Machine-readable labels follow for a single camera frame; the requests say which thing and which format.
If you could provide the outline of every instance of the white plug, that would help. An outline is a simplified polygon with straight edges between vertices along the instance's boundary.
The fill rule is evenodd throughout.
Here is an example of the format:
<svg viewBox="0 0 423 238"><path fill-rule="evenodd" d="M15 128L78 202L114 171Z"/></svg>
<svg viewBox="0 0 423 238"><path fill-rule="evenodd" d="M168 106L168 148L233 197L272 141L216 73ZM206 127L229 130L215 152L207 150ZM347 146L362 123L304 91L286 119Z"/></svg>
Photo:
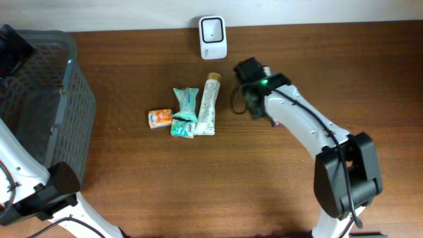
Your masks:
<svg viewBox="0 0 423 238"><path fill-rule="evenodd" d="M215 60L226 57L225 21L219 16L202 17L198 21L200 30L201 57Z"/></svg>

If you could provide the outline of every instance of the wooden table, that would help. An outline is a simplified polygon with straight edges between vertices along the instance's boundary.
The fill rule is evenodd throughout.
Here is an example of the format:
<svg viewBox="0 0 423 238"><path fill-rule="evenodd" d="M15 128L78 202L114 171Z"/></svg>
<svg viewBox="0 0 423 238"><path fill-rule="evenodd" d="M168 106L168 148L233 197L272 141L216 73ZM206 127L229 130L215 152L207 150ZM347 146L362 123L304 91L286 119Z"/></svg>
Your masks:
<svg viewBox="0 0 423 238"><path fill-rule="evenodd" d="M253 237L307 231L319 216L313 160L285 128L231 111L232 68L251 56L288 76L324 115L375 141L384 191L362 231L423 233L423 22L227 29L228 55L205 61L198 30L72 34L96 95L83 195L133 237ZM147 112L178 111L172 88L223 76L215 136L173 138ZM26 237L36 218L0 228ZM44 237L71 237L54 228Z"/></svg>

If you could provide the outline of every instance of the mesh basket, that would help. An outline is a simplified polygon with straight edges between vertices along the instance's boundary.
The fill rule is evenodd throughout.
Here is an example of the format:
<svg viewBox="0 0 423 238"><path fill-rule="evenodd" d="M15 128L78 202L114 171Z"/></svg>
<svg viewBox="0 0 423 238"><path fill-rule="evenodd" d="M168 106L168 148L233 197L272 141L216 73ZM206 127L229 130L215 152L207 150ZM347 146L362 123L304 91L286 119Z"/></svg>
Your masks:
<svg viewBox="0 0 423 238"><path fill-rule="evenodd" d="M0 102L0 117L35 160L46 168L65 161L82 186L95 98L76 62L76 43L59 31L18 33L37 52L6 79L11 95Z"/></svg>

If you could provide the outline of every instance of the small orange package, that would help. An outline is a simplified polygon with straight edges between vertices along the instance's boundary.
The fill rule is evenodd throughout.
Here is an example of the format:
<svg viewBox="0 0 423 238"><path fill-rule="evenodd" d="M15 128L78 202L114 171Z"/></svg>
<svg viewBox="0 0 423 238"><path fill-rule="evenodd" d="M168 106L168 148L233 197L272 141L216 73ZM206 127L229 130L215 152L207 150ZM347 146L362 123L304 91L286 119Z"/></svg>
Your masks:
<svg viewBox="0 0 423 238"><path fill-rule="evenodd" d="M151 129L172 125L172 110L162 109L148 112L148 124Z"/></svg>

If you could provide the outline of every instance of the snack packet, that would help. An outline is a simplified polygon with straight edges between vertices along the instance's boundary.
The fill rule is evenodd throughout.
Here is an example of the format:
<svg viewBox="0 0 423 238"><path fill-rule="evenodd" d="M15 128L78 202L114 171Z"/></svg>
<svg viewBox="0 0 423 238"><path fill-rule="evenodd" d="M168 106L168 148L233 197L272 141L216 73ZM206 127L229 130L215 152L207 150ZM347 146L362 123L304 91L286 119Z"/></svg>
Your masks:
<svg viewBox="0 0 423 238"><path fill-rule="evenodd" d="M151 129L170 126L172 124L172 110L162 109L148 112L148 124Z"/></svg>
<svg viewBox="0 0 423 238"><path fill-rule="evenodd" d="M171 135L192 139L194 138L195 127L196 127L195 122L184 122L184 121L173 119Z"/></svg>
<svg viewBox="0 0 423 238"><path fill-rule="evenodd" d="M173 115L177 118L189 120L192 122L198 122L196 116L196 97L198 89L173 89L178 101L179 101L179 112Z"/></svg>

